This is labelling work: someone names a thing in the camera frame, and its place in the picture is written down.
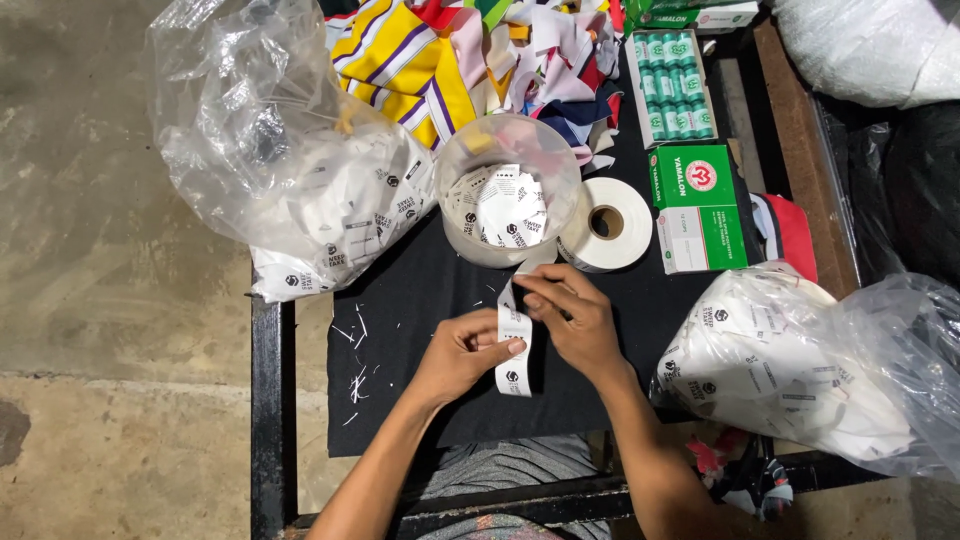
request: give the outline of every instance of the forearm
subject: forearm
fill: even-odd
[[[438,410],[439,405],[402,394],[307,540],[382,539],[417,446]]]
[[[634,512],[649,540],[724,537],[716,508],[680,453],[661,441],[660,420],[623,360],[595,382],[607,408],[630,486]]]

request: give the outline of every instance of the gray floor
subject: gray floor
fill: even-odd
[[[250,261],[151,148],[137,56],[162,7],[0,2],[0,540],[248,535]],[[306,512],[353,460],[325,454],[330,303],[297,311]],[[731,519],[940,538],[956,503],[898,479],[802,496],[780,525]]]

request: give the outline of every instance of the plastic container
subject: plastic container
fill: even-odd
[[[517,163],[543,187],[546,228],[543,241],[524,249],[501,248],[482,242],[451,219],[446,194],[468,172],[486,165]],[[546,124],[520,114],[495,114],[473,120],[441,149],[434,168],[437,199],[444,217],[446,239],[461,257],[488,268],[520,264],[539,246],[556,242],[576,209],[580,167],[570,145]]]

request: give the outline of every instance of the human hand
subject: human hand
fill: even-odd
[[[610,300],[569,264],[541,264],[514,282],[532,291],[523,302],[542,321],[560,356],[594,386],[626,364],[613,327]],[[573,318],[566,320],[560,309]]]
[[[496,339],[496,309],[441,321],[406,392],[436,407],[463,396],[489,369],[527,347],[519,338]]]

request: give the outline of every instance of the label tape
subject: label tape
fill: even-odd
[[[547,264],[557,259],[557,248],[553,242],[547,242],[535,248],[526,260],[517,268],[516,274],[529,274],[539,264]],[[522,396],[529,398],[530,374],[527,369],[527,357],[533,344],[534,324],[530,317],[516,308],[514,298],[514,281],[507,281],[500,296],[496,299],[496,326],[497,341],[506,341],[519,337],[526,342],[527,348],[517,356],[510,358],[496,366],[493,375],[496,379],[496,389],[501,394]]]
[[[603,273],[633,264],[650,246],[650,208],[635,189],[613,178],[591,178],[557,248],[578,270]]]

